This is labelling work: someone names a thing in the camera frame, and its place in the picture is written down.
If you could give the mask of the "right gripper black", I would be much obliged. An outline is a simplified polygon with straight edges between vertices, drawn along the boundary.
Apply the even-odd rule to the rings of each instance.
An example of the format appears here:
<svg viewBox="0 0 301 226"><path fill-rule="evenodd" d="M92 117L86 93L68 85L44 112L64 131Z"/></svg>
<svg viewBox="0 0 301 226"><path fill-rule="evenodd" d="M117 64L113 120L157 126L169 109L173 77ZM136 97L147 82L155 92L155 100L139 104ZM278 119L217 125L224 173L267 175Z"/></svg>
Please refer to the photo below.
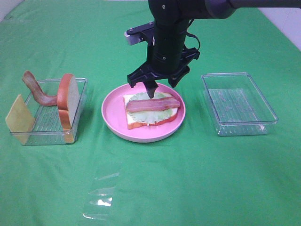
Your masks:
<svg viewBox="0 0 301 226"><path fill-rule="evenodd" d="M194 59L197 60L199 55L200 52L196 48L186 47L182 49L181 54L173 55L171 59L152 52L146 62L127 76L127 82L132 88L142 82L149 98L154 98L158 87L156 80L167 79L169 85L175 88L179 81L190 72L188 64Z"/></svg>

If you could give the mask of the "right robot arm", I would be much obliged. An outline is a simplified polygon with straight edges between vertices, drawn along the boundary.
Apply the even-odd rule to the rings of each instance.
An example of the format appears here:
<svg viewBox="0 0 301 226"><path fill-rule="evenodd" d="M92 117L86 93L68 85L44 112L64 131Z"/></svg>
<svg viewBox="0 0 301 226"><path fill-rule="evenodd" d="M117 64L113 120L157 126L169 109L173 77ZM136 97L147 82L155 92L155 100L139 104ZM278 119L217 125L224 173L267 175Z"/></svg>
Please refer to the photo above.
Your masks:
<svg viewBox="0 0 301 226"><path fill-rule="evenodd" d="M154 97L156 81L168 79L175 87L198 59L197 48L187 48L187 29L195 19L225 19L238 8L300 8L299 0L150 0L153 22L125 32L129 45L147 42L146 61L127 76L131 87L142 82L150 98Z"/></svg>

